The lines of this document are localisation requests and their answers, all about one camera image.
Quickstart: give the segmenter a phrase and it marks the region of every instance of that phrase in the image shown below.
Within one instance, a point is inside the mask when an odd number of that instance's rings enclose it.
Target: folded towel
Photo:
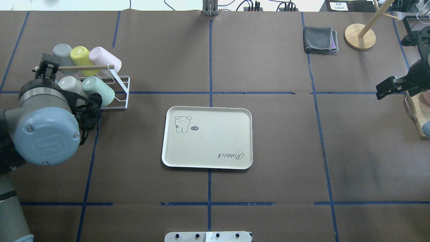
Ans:
[[[303,46],[305,52],[336,55],[338,33],[331,27],[304,27]]]

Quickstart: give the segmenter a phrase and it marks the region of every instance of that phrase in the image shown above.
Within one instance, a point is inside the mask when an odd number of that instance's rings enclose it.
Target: bear drawing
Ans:
[[[188,126],[190,125],[191,117],[184,116],[176,116],[175,117],[175,125],[177,133],[186,133],[188,132]]]

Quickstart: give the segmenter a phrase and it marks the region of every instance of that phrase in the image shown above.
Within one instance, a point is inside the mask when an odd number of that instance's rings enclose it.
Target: white label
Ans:
[[[347,3],[332,3],[330,2],[330,8],[335,11],[348,11]]]

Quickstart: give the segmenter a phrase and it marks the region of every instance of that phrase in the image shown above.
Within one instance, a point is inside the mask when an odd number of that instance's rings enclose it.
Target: white rectangular tray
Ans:
[[[244,170],[252,164],[252,116],[246,109],[174,106],[167,111],[163,163]]]

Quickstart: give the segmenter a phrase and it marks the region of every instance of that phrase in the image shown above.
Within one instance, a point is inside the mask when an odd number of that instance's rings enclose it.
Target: yellow cup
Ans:
[[[83,46],[78,46],[70,51],[70,58],[76,66],[79,65],[93,65],[89,60],[89,50]],[[94,76],[99,70],[81,71],[85,76]]]

